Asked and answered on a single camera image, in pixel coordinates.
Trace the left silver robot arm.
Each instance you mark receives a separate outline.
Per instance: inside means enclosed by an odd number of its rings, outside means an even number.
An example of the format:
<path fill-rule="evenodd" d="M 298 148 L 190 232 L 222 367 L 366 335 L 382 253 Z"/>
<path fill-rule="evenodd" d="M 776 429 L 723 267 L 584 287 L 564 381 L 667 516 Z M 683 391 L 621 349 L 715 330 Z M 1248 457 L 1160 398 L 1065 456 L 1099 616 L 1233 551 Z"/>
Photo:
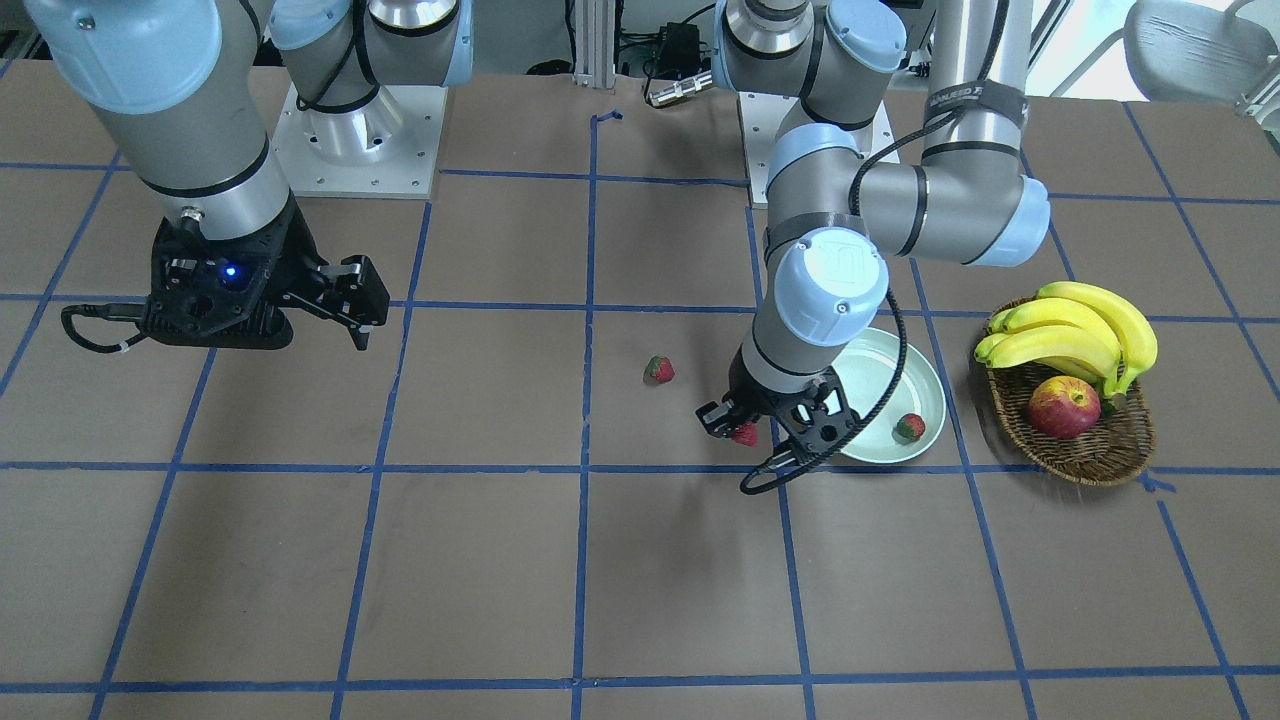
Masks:
<path fill-rule="evenodd" d="M 914 164 L 870 149 L 908 54 L 892 8 L 719 1 L 716 24 L 716 83 L 796 99 L 767 167 L 765 299 L 728 392 L 698 414 L 710 436 L 727 437 L 842 395 L 832 364 L 884 301 L 887 256 L 1016 266 L 1039 249 L 1051 211 L 1044 186 L 1020 168 L 1029 3 L 940 3 Z"/>

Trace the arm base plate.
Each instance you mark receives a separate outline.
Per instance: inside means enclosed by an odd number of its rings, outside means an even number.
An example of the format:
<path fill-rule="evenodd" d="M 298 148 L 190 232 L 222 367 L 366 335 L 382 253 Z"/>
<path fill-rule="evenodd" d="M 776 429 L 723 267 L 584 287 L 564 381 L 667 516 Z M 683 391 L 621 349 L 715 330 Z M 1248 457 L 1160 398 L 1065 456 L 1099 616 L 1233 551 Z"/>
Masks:
<path fill-rule="evenodd" d="M 796 104 L 796 97 L 739 92 L 742 151 L 754 209 L 764 210 L 768 208 L 765 184 L 774 137 L 783 119 Z M 877 109 L 872 123 L 854 131 L 852 137 L 864 154 L 878 152 L 895 141 L 890 115 L 883 102 Z"/>
<path fill-rule="evenodd" d="M 428 200 L 448 96 L 443 87 L 390 86 L 364 108 L 325 114 L 300 111 L 289 91 L 274 154 L 298 197 Z"/>

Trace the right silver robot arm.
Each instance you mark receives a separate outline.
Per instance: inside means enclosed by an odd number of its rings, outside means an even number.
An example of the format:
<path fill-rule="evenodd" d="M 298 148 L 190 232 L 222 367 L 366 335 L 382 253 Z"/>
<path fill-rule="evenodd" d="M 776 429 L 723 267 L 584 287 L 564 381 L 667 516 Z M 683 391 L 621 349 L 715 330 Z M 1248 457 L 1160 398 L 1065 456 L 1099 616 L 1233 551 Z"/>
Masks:
<path fill-rule="evenodd" d="M 256 110 L 248 73 L 282 55 L 316 154 L 367 165 L 404 143 L 390 86 L 451 87 L 474 72 L 471 1 L 27 1 L 65 82 L 93 109 L 163 220 L 141 304 L 69 305 L 61 327 L 96 354 L 145 340 L 279 350 L 301 309 L 357 350 L 387 323 L 371 258 L 316 250 Z"/>

